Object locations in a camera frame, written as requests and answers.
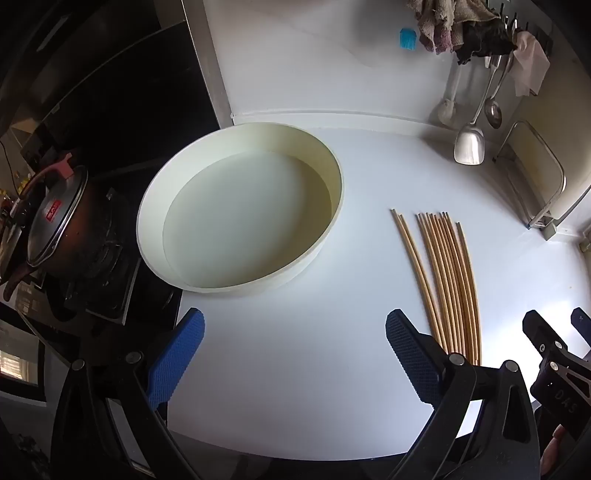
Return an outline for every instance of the pot lid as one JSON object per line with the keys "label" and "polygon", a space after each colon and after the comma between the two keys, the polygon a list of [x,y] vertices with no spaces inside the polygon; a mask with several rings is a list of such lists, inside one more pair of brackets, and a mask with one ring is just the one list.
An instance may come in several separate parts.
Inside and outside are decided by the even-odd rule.
{"label": "pot lid", "polygon": [[27,262],[32,267],[47,260],[54,250],[88,182],[85,167],[74,168],[74,175],[60,179],[45,196],[29,232]]}

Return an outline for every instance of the utensil rack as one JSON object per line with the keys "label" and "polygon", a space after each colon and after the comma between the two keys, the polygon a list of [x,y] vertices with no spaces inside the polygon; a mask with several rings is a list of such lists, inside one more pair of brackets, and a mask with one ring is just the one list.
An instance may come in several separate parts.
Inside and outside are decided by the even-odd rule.
{"label": "utensil rack", "polygon": [[[515,151],[509,144],[509,139],[514,133],[515,127],[517,127],[519,124],[523,124],[530,130],[534,138],[544,147],[556,165],[557,171],[560,173],[560,182],[558,183],[559,187],[546,202],[544,201],[534,182],[531,181],[521,159],[516,155]],[[564,173],[564,168],[548,144],[528,121],[517,120],[513,123],[513,125],[511,125],[511,128],[509,129],[509,132],[507,133],[498,153],[494,156],[493,161],[506,174],[509,184],[511,185],[511,189],[513,190],[525,216],[525,226],[528,229],[535,227],[545,230],[545,228],[553,223],[553,220],[555,220],[548,213],[552,208],[552,205],[555,204],[556,200],[558,200],[566,188],[566,175]]]}

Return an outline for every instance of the dish cloth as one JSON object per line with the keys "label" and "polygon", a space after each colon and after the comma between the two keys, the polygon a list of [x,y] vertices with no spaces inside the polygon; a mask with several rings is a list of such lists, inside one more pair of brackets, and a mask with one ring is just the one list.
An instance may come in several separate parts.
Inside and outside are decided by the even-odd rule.
{"label": "dish cloth", "polygon": [[457,62],[464,65],[472,56],[507,55],[515,46],[500,18],[487,22],[464,22],[464,45],[456,49]]}
{"label": "dish cloth", "polygon": [[462,23],[497,18],[481,0],[408,0],[428,51],[440,54],[463,44]]}
{"label": "dish cloth", "polygon": [[513,53],[515,62],[509,74],[515,80],[515,94],[527,96],[530,90],[536,95],[550,67],[550,61],[540,42],[528,31],[516,35],[517,50]]}

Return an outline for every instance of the white countertop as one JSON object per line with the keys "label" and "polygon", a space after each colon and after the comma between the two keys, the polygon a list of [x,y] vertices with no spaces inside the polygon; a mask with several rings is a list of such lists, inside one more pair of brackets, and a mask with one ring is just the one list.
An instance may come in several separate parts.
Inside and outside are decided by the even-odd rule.
{"label": "white countertop", "polygon": [[[420,239],[414,214],[448,211],[466,233],[478,291],[483,364],[517,361],[531,385],[540,357],[521,332],[536,309],[583,356],[570,325],[591,312],[576,245],[526,230],[490,160],[455,164],[451,145],[345,129],[311,130],[339,159],[342,211],[318,257],[289,283],[245,297],[183,293],[205,315],[203,343],[168,404],[168,427],[213,445],[290,459],[405,452],[431,414],[385,336],[391,310],[428,324],[389,212]],[[427,256],[422,251],[423,261]],[[477,408],[469,410],[469,431]]]}

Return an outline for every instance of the bamboo chopstick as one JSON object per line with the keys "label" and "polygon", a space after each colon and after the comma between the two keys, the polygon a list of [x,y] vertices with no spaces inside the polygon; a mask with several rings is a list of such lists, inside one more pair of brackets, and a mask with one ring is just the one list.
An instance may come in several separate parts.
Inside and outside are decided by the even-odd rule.
{"label": "bamboo chopstick", "polygon": [[452,302],[453,302],[453,311],[454,311],[454,318],[456,321],[456,332],[457,332],[457,341],[458,341],[458,353],[462,355],[466,355],[466,339],[464,335],[464,327],[462,321],[462,304],[460,302],[460,295],[458,293],[457,288],[457,278],[456,272],[453,264],[452,258],[452,248],[449,244],[449,240],[447,238],[447,233],[445,231],[445,225],[441,219],[441,217],[436,217],[437,226],[441,232],[441,239],[443,241],[443,251],[446,256],[446,262],[448,267],[448,275],[450,278],[450,294],[452,295]]}
{"label": "bamboo chopstick", "polygon": [[411,258],[411,262],[414,267],[414,273],[417,277],[421,294],[423,295],[423,303],[427,311],[431,331],[436,336],[435,340],[441,345],[441,336],[437,327],[438,316],[433,305],[433,294],[431,293],[431,287],[426,281],[424,268],[420,257],[418,256],[418,252],[416,251],[416,246],[414,245],[407,228],[405,228],[406,222],[404,222],[402,215],[399,217],[396,213],[396,210],[394,209],[391,212],[392,216],[394,217],[394,221],[396,221],[396,225],[398,226],[398,230],[400,231],[400,235],[402,236],[402,240],[404,241],[404,245],[406,246],[408,256]]}
{"label": "bamboo chopstick", "polygon": [[466,282],[466,269],[462,268],[462,253],[460,252],[460,246],[457,243],[457,236],[453,229],[453,224],[449,215],[444,212],[442,213],[442,220],[447,233],[447,239],[449,241],[452,260],[454,262],[456,272],[456,284],[459,294],[460,307],[462,308],[462,320],[463,320],[463,335],[465,338],[465,355],[469,362],[475,365],[476,362],[476,345],[474,342],[475,334],[472,328],[472,312],[468,302],[469,293],[467,293]]}
{"label": "bamboo chopstick", "polygon": [[464,259],[466,261],[468,280],[470,283],[470,293],[472,296],[472,303],[474,305],[474,317],[476,323],[476,344],[478,345],[478,365],[482,362],[482,334],[480,331],[480,311],[478,309],[478,297],[476,295],[476,283],[474,282],[474,272],[472,270],[472,262],[470,260],[470,254],[468,252],[468,245],[466,243],[466,237],[460,223],[457,223],[457,232],[460,237],[462,249],[464,253]]}
{"label": "bamboo chopstick", "polygon": [[447,303],[447,290],[443,282],[446,280],[445,271],[443,269],[443,261],[441,260],[441,252],[439,250],[439,243],[435,236],[433,225],[427,215],[424,215],[423,224],[427,232],[429,244],[433,250],[433,258],[435,260],[435,278],[437,282],[437,291],[439,292],[439,308],[441,310],[441,317],[444,320],[443,332],[446,340],[446,352],[452,353],[455,350],[454,339],[452,334],[452,317],[449,312]]}
{"label": "bamboo chopstick", "polygon": [[472,263],[462,226],[457,232],[447,212],[416,215],[427,250],[435,297],[406,220],[391,211],[413,265],[431,334],[446,353],[458,352],[472,365],[482,361],[480,313]]}
{"label": "bamboo chopstick", "polygon": [[445,334],[445,327],[441,321],[441,317],[443,316],[443,320],[445,321],[445,325],[449,325],[449,318],[447,314],[447,309],[443,307],[444,305],[444,293],[443,293],[443,284],[441,283],[441,274],[439,272],[439,266],[437,265],[437,258],[435,257],[435,251],[433,249],[433,244],[431,243],[431,239],[429,237],[429,233],[427,231],[427,224],[426,220],[420,215],[416,215],[418,226],[421,229],[421,234],[423,236],[423,242],[427,247],[427,253],[429,256],[429,261],[431,262],[431,269],[435,275],[436,287],[437,287],[437,297],[439,299],[439,308],[440,308],[440,315],[439,321],[437,322],[437,327],[439,329],[439,338],[441,339],[440,345],[446,351],[446,353],[451,353],[452,349],[448,347],[448,341],[451,340],[446,338]]}
{"label": "bamboo chopstick", "polygon": [[444,317],[446,319],[445,331],[447,335],[447,346],[449,347],[449,353],[452,353],[457,350],[457,345],[453,329],[453,309],[451,308],[449,284],[443,264],[443,256],[441,254],[439,240],[435,231],[435,226],[433,225],[432,218],[427,214],[425,214],[425,225],[427,226],[427,232],[430,234],[431,244],[434,247],[435,259],[437,261],[438,270],[440,273],[442,292],[442,296],[440,298],[440,307],[444,312]]}
{"label": "bamboo chopstick", "polygon": [[443,287],[446,291],[446,299],[447,299],[447,311],[449,312],[450,316],[450,326],[452,329],[452,336],[453,336],[453,346],[454,352],[460,352],[462,350],[461,343],[460,343],[460,332],[459,332],[459,319],[457,318],[457,308],[455,305],[455,295],[453,292],[453,277],[450,272],[450,265],[449,259],[447,257],[447,251],[445,246],[445,240],[443,239],[443,232],[441,231],[441,226],[437,221],[437,218],[430,213],[429,217],[433,224],[433,229],[435,231],[435,235],[437,238],[437,243],[439,244],[439,250],[441,253],[441,264],[443,266],[443,271],[445,272],[445,276],[443,277]]}

